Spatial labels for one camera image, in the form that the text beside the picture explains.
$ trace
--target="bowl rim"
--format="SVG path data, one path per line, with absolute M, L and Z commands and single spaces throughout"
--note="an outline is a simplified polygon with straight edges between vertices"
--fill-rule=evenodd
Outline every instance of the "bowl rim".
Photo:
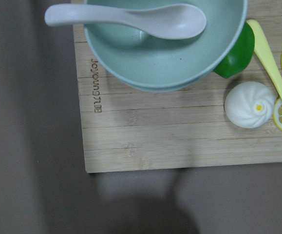
M 246 15 L 247 15 L 247 10 L 248 10 L 248 0 L 242 0 L 243 3 L 243 11 L 242 11 L 242 15 L 240 18 L 240 24 L 238 25 L 238 28 L 236 30 L 236 33 L 232 39 L 232 41 L 230 42 L 230 44 L 228 45 L 228 47 L 224 50 L 224 52 L 208 67 L 206 67 L 204 70 L 202 70 L 201 72 L 195 74 L 194 76 L 191 76 L 187 79 L 181 80 L 181 81 L 177 81 L 174 83 L 169 83 L 169 84 L 148 84 L 148 83 L 140 83 L 134 80 L 130 80 L 125 78 L 124 76 L 118 74 L 117 72 L 115 72 L 113 69 L 111 69 L 102 59 L 101 57 L 98 55 L 98 53 L 96 52 L 91 38 L 89 36 L 89 32 L 88 32 L 88 27 L 86 25 L 84 25 L 84 32 L 85 32 L 85 36 L 87 39 L 87 43 L 92 51 L 92 53 L 94 54 L 94 56 L 96 57 L 96 59 L 101 63 L 101 65 L 108 71 L 110 72 L 113 76 L 115 76 L 116 78 L 122 80 L 125 84 L 130 84 L 132 86 L 136 87 L 140 87 L 140 89 L 142 90 L 157 90 L 158 92 L 161 92 L 163 90 L 172 90 L 173 87 L 179 87 L 179 86 L 185 86 L 185 84 L 187 84 L 186 86 L 190 85 L 191 83 L 200 80 L 200 77 L 204 77 L 206 76 L 208 73 L 210 73 L 223 59 L 224 57 L 229 53 L 229 51 L 232 49 L 232 47 L 234 46 L 234 44 L 236 43 L 246 20 Z

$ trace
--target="bamboo board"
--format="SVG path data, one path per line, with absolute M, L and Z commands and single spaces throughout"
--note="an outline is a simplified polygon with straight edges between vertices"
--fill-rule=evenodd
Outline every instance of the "bamboo board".
M 247 18 L 261 24 L 280 67 L 282 1 L 250 0 Z M 255 56 L 230 79 L 211 73 L 186 89 L 154 94 L 108 73 L 90 51 L 82 25 L 74 26 L 74 38 L 88 173 L 282 162 L 282 131 L 272 119 L 243 129 L 224 113 L 228 92 L 242 82 L 260 82 L 277 96 Z

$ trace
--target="yellow utensil handle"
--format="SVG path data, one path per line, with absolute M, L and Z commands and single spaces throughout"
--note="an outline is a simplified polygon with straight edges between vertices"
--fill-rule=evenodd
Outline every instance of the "yellow utensil handle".
M 247 20 L 247 23 L 250 25 L 254 33 L 254 53 L 257 55 L 265 70 L 271 77 L 277 92 L 281 95 L 282 76 L 278 70 L 265 34 L 256 20 L 249 19 Z

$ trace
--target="white spoon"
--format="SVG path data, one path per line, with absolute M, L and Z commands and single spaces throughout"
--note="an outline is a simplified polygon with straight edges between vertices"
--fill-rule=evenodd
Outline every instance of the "white spoon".
M 207 23 L 198 7 L 174 4 L 147 10 L 131 10 L 86 4 L 50 6 L 44 16 L 49 26 L 117 23 L 163 39 L 188 39 L 200 34 Z

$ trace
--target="light blue bowl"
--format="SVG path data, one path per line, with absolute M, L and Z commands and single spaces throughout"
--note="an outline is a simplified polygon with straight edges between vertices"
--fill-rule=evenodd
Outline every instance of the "light blue bowl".
M 116 24 L 85 25 L 99 62 L 125 84 L 149 92 L 185 88 L 209 74 L 236 42 L 245 22 L 247 0 L 85 0 L 86 4 L 147 9 L 167 4 L 198 6 L 207 17 L 204 32 L 166 40 Z

